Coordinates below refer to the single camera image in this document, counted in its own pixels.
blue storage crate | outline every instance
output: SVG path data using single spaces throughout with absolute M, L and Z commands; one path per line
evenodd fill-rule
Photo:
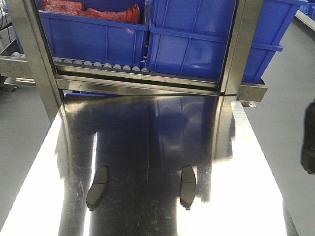
M 310 16 L 313 13 L 313 6 L 315 6 L 315 3 L 309 1 L 308 4 L 300 6 L 299 10 L 302 11 L 305 15 Z
M 265 0 L 254 42 L 278 45 L 301 5 L 307 0 Z
M 83 0 L 85 8 L 126 10 L 137 0 Z M 147 25 L 39 11 L 54 57 L 140 66 L 145 54 Z
M 269 62 L 276 52 L 283 50 L 282 45 L 268 45 L 253 43 L 252 49 L 245 68 L 243 82 L 259 83 L 262 74 L 265 72 Z
M 221 75 L 227 37 L 187 33 L 156 27 L 150 23 L 148 62 L 151 71 L 218 80 Z M 272 56 L 282 46 L 252 45 L 244 82 L 257 83 Z
M 236 0 L 156 0 L 157 27 L 228 36 Z
M 315 6 L 312 7 L 312 20 L 315 21 Z
M 265 0 L 254 42 L 278 45 L 300 5 L 306 0 Z M 228 36 L 235 0 L 157 0 L 157 27 Z

metal rail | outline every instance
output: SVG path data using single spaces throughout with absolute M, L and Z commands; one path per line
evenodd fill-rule
M 62 103 L 62 89 L 121 95 L 240 95 L 253 101 L 261 101 L 266 91 L 265 86 L 241 85 L 263 0 L 237 0 L 219 82 L 159 73 L 54 64 L 35 0 L 7 0 L 7 4 L 27 62 L 2 54 L 1 75 L 17 78 L 11 78 L 11 83 L 16 81 L 36 85 L 50 120 Z

